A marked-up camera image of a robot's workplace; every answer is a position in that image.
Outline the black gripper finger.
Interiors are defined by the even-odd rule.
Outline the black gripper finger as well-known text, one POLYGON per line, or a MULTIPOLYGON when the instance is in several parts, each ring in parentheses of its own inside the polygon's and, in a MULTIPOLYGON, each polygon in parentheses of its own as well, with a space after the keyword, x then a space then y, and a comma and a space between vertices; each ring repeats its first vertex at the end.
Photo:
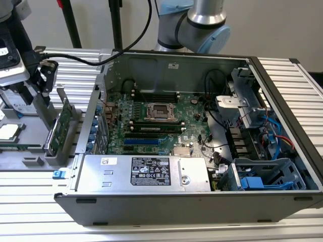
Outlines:
POLYGON ((27 105, 30 105, 33 102, 33 95, 31 94, 31 92, 28 89, 28 85, 26 83, 24 83, 23 85, 23 100, 25 101, 25 103, 27 105))
POLYGON ((43 97, 49 97, 55 85, 58 66, 58 62, 54 60, 43 60, 37 66, 35 84, 37 92, 43 97))

